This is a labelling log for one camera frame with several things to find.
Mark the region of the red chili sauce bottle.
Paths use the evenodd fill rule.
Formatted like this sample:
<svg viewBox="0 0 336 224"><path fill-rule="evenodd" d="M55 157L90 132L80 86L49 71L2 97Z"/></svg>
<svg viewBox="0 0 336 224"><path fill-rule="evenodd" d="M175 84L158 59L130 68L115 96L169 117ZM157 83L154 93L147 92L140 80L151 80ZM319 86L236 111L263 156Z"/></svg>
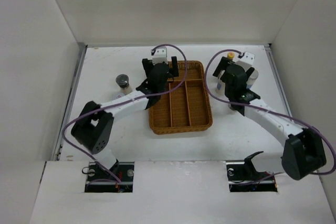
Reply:
<svg viewBox="0 0 336 224"><path fill-rule="evenodd" d="M229 60L233 60L235 58L235 53L230 51L227 53L227 56L226 56Z"/></svg>

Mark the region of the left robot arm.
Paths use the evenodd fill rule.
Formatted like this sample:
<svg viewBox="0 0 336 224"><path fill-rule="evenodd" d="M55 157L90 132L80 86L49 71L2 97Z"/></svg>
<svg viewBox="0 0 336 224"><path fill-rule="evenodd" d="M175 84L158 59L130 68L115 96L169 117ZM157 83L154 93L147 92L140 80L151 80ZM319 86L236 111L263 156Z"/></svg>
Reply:
<svg viewBox="0 0 336 224"><path fill-rule="evenodd" d="M107 103L89 101L73 120L71 135L101 167L99 173L104 180L113 181L118 175L117 159L108 147L113 123L151 108L168 93L169 79L179 76L177 57L171 59L171 64L165 59L143 59L146 79L134 91Z"/></svg>

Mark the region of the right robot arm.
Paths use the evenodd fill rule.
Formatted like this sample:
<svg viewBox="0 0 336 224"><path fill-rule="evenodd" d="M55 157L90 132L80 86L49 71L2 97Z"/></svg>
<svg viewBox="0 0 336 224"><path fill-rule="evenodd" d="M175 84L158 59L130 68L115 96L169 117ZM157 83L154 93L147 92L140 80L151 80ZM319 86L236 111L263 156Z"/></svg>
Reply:
<svg viewBox="0 0 336 224"><path fill-rule="evenodd" d="M253 120L283 146L281 165L294 180L300 180L323 167L327 160L322 138L312 129L271 113L261 97L247 87L255 69L222 57L213 76L220 77L232 110Z"/></svg>

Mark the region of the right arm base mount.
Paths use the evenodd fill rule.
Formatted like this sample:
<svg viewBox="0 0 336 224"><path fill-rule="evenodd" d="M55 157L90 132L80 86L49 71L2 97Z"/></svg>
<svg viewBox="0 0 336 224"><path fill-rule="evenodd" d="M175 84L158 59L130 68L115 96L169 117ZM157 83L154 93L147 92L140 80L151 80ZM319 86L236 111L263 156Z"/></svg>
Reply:
<svg viewBox="0 0 336 224"><path fill-rule="evenodd" d="M228 187L231 193L278 192L275 177L270 176L273 173L259 172L252 163L252 159L261 153L263 151L252 153L243 160L226 163Z"/></svg>

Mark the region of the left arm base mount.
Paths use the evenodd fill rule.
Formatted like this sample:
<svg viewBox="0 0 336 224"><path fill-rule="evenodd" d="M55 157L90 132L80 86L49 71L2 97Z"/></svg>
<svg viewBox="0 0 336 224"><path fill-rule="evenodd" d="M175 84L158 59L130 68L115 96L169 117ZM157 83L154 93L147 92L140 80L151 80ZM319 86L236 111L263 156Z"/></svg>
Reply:
<svg viewBox="0 0 336 224"><path fill-rule="evenodd" d="M135 173L134 162L118 162L111 169L111 172L121 181L107 171L103 170L96 163L89 163L82 169L82 174L86 176L86 193L132 193L133 179Z"/></svg>

